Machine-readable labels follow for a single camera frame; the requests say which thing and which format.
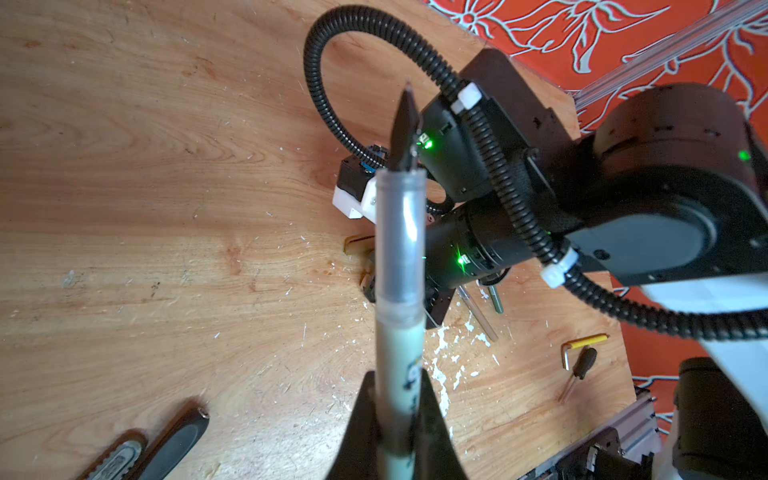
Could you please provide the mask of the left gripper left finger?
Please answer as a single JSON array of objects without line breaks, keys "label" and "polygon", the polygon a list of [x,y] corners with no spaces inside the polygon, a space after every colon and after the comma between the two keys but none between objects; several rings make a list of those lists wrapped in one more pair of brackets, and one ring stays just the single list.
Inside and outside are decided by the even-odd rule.
[{"label": "left gripper left finger", "polygon": [[376,419],[375,372],[368,371],[352,408],[327,479],[378,479],[380,431]]}]

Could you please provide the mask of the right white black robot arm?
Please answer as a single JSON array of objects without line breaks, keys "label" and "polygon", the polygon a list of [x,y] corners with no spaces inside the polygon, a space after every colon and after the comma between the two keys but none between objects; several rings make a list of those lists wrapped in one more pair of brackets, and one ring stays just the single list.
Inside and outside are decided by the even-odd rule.
[{"label": "right white black robot arm", "polygon": [[[330,41],[365,33],[437,86],[402,92],[386,147],[343,126],[323,84]],[[363,380],[332,479],[462,479],[423,365],[453,294],[530,259],[541,280],[625,324],[706,351],[683,361],[663,450],[630,460],[605,430],[558,461],[561,479],[767,475],[767,153],[735,102],[702,84],[654,87],[571,138],[509,59],[461,71],[409,25],[366,5],[321,15],[303,68],[347,149],[334,204],[375,226],[363,291],[376,366]]]}]

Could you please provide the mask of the light green pen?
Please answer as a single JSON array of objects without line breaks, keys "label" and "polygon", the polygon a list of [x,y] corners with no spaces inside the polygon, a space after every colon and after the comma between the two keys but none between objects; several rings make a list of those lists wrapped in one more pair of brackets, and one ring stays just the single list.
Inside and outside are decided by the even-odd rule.
[{"label": "light green pen", "polygon": [[421,117],[404,88],[390,156],[376,173],[375,413],[381,479],[411,479],[425,339],[426,173],[418,166]]}]

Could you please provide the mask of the dark green pen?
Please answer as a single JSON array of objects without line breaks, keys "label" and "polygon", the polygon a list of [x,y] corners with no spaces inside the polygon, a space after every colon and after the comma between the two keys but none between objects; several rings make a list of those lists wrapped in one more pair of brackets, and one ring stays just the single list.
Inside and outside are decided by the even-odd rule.
[{"label": "dark green pen", "polygon": [[488,294],[492,301],[495,312],[497,314],[503,314],[504,313],[503,303],[496,287],[494,285],[490,285],[487,287],[487,290],[488,290]]}]

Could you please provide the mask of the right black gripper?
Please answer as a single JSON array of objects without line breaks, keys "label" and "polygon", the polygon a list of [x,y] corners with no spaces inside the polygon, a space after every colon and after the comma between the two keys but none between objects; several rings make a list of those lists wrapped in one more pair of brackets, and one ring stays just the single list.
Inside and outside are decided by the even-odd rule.
[{"label": "right black gripper", "polygon": [[462,204],[426,227],[424,306],[428,327],[443,324],[458,287],[493,285],[532,258],[495,197]]}]

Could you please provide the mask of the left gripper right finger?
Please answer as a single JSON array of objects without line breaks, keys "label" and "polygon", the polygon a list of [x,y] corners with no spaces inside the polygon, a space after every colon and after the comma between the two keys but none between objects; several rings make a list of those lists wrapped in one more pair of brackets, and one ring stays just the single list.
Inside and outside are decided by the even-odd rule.
[{"label": "left gripper right finger", "polygon": [[457,457],[439,402],[427,371],[413,370],[414,398],[409,405],[411,426],[411,479],[464,479],[465,471]]}]

